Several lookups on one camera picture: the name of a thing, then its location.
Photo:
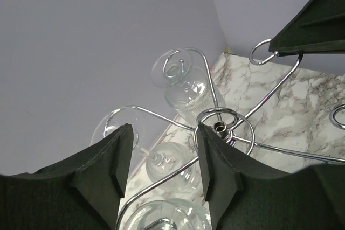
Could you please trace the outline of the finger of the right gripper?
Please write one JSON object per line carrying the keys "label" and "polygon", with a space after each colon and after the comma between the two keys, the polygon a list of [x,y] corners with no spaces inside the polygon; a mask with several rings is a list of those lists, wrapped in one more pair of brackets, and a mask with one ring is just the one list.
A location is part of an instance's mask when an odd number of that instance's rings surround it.
{"label": "finger of the right gripper", "polygon": [[344,0],[309,0],[270,41],[280,55],[344,54]]}

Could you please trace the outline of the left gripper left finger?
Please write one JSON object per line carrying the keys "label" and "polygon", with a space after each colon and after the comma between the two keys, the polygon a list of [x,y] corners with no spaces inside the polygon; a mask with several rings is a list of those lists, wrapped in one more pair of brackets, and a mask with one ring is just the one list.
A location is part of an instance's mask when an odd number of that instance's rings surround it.
{"label": "left gripper left finger", "polygon": [[1,176],[1,229],[115,229],[133,140],[124,124],[35,173]]}

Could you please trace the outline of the clear tumbler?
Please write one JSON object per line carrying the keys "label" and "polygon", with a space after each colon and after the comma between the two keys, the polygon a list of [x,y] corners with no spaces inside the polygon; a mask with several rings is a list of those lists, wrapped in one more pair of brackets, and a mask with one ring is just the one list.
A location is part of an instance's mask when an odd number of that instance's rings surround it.
{"label": "clear tumbler", "polygon": [[211,229],[209,211],[185,199],[154,200],[143,204],[123,229]]}

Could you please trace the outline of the clear stemless wine glass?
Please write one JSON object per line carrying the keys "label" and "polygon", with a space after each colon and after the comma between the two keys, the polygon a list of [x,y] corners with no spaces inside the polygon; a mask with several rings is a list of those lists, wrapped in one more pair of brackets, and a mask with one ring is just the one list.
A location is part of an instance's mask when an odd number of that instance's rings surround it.
{"label": "clear stemless wine glass", "polygon": [[194,64],[196,55],[202,58],[205,66],[208,64],[202,51],[182,48],[163,54],[151,70],[152,81],[164,89],[168,105],[191,126],[197,124],[197,116],[202,111],[215,107],[214,95],[219,107],[226,106],[216,84],[209,82],[210,70]]}

